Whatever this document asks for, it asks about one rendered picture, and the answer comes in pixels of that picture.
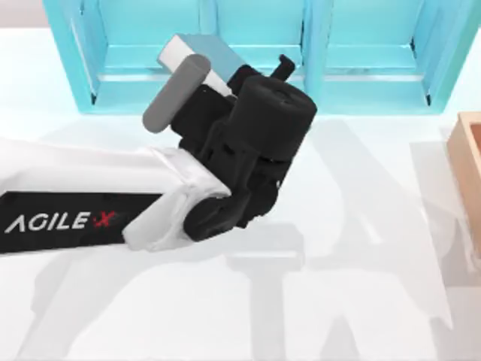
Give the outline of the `blue book with white pages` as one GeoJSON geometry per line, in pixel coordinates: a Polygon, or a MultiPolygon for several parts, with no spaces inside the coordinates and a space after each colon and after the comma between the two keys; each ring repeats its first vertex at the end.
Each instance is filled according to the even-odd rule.
{"type": "Polygon", "coordinates": [[[157,61],[173,73],[187,56],[195,53],[210,61],[211,70],[204,84],[223,96],[231,96],[228,82],[246,62],[217,35],[176,33],[163,46],[157,61]]]}

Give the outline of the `pale grey rounded box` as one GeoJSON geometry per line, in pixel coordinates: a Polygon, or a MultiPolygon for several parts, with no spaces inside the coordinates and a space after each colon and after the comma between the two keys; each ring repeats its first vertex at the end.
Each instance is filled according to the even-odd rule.
{"type": "Polygon", "coordinates": [[[210,60],[200,54],[194,53],[182,60],[143,113],[144,128],[152,133],[164,131],[210,70],[210,60]]]}

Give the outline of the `light blue rack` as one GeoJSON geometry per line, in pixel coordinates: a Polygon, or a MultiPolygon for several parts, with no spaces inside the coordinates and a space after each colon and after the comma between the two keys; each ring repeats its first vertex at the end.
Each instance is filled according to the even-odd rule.
{"type": "Polygon", "coordinates": [[[77,109],[139,114],[165,83],[175,34],[227,43],[323,114],[439,114],[481,21],[481,0],[42,0],[77,109]]]}

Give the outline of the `shallow salmon-coloured box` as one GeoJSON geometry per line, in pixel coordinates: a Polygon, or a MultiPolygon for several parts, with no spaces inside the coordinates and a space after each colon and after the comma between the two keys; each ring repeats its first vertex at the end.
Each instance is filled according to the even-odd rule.
{"type": "Polygon", "coordinates": [[[462,111],[446,143],[467,216],[473,252],[481,260],[481,111],[462,111]]]}

